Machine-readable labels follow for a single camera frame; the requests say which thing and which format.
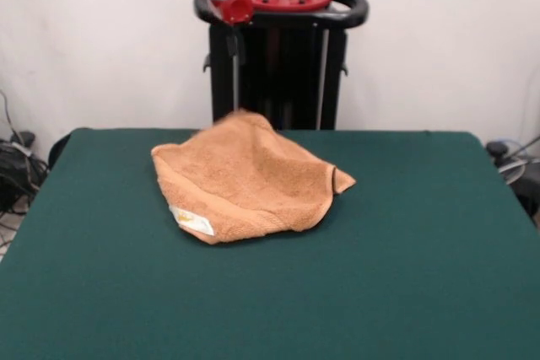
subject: black metal frame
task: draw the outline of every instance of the black metal frame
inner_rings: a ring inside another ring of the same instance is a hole
[[[364,23],[369,11],[365,0],[334,1],[350,10],[257,12],[249,24],[233,30],[213,15],[207,0],[195,0],[197,16],[210,23],[213,119],[235,109],[236,79],[239,107],[264,114],[275,128],[334,129],[347,48],[345,30]],[[237,78],[233,55],[239,57]]]

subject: black handle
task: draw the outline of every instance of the black handle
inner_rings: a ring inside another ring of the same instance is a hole
[[[316,12],[276,13],[256,11],[250,25],[255,27],[320,27],[322,29],[352,29],[362,25],[368,18],[370,5],[366,0],[333,0],[348,6],[350,10],[338,11],[331,8]],[[210,24],[223,24],[208,7],[207,0],[195,0],[198,18]]]

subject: table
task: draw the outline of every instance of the table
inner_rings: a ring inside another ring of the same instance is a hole
[[[540,358],[540,241],[473,136],[286,132],[358,184],[209,246],[150,158],[191,134],[73,134],[0,264],[2,358]]]

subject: crumpled towel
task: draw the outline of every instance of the crumpled towel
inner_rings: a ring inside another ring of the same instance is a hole
[[[313,228],[355,183],[245,111],[152,157],[175,220],[208,244]]]

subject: green felt surface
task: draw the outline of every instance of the green felt surface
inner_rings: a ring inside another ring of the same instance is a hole
[[[189,134],[74,133],[0,263],[1,359],[540,358],[540,241],[475,138],[287,133],[358,184],[208,246],[149,155]]]

